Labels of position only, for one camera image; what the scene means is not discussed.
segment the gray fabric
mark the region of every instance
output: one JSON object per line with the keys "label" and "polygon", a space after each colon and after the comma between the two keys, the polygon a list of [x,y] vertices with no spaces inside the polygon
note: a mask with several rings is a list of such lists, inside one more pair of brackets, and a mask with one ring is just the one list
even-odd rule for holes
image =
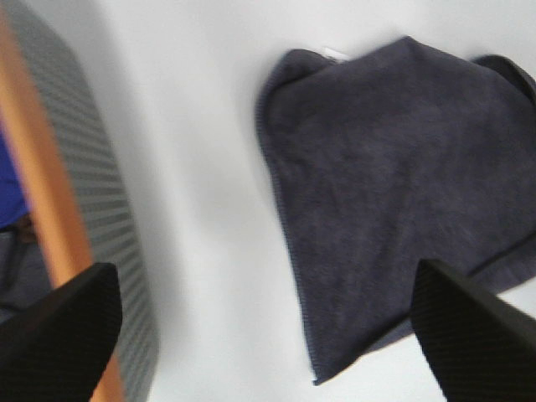
{"label": "gray fabric", "polygon": [[16,242],[14,232],[0,233],[0,323],[30,307],[50,293],[49,276],[41,249],[36,243],[18,244],[20,256],[15,266],[8,266],[8,255]]}
{"label": "gray fabric", "polygon": [[422,258],[494,291],[536,275],[532,85],[505,59],[411,38],[344,64],[306,50],[278,64],[258,134],[316,384],[409,333]]}

